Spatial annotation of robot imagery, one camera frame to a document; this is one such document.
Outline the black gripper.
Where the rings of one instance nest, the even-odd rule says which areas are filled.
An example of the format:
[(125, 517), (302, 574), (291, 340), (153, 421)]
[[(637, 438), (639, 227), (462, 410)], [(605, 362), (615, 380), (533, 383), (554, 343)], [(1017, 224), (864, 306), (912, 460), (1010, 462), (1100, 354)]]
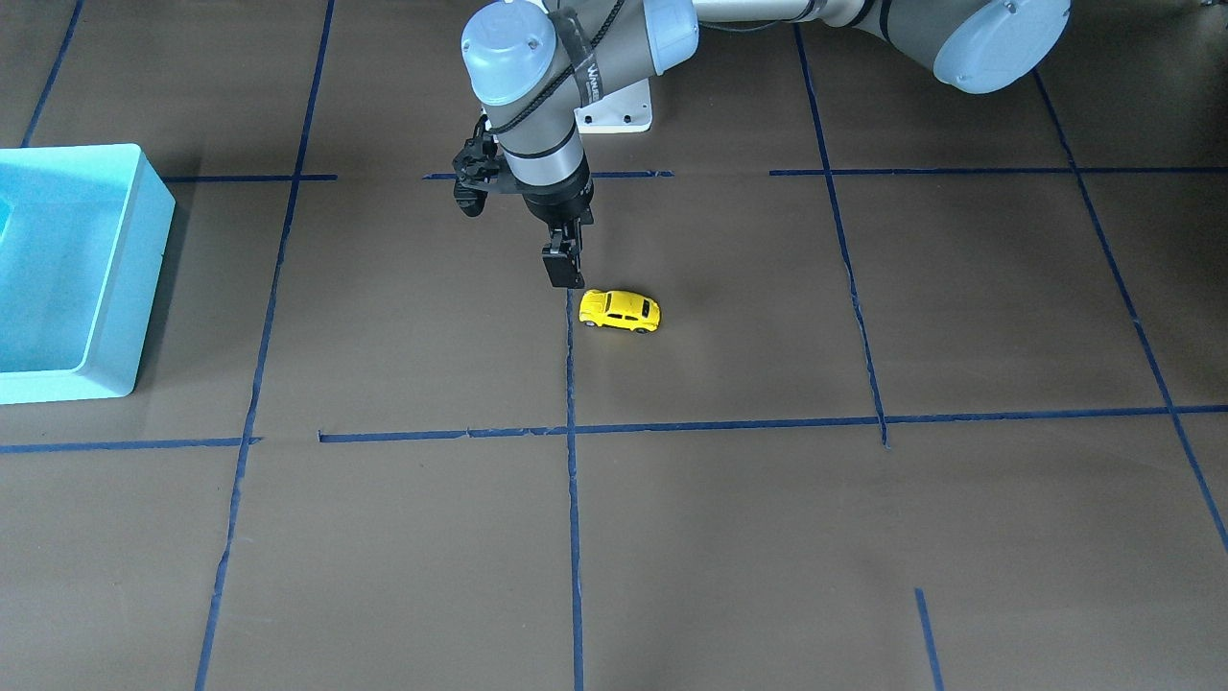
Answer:
[(594, 225), (591, 210), (596, 198), (589, 161), (581, 158), (578, 168), (565, 179), (549, 185), (521, 182), (521, 194), (526, 206), (546, 225), (549, 239), (542, 249), (542, 263), (553, 288), (578, 290), (586, 287), (580, 270), (583, 225)]

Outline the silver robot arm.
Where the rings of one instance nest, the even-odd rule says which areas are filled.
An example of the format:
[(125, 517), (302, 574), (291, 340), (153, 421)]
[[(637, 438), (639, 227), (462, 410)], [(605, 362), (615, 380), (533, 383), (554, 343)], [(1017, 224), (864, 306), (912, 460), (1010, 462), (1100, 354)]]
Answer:
[(596, 194), (578, 109), (683, 64), (705, 23), (820, 21), (856, 28), (930, 68), (941, 83), (990, 93), (1034, 69), (1070, 25), (1070, 1), (495, 1), (460, 32), (483, 117), (456, 153), (453, 198), (479, 216), (513, 194), (546, 225), (550, 284), (583, 288), (580, 250)]

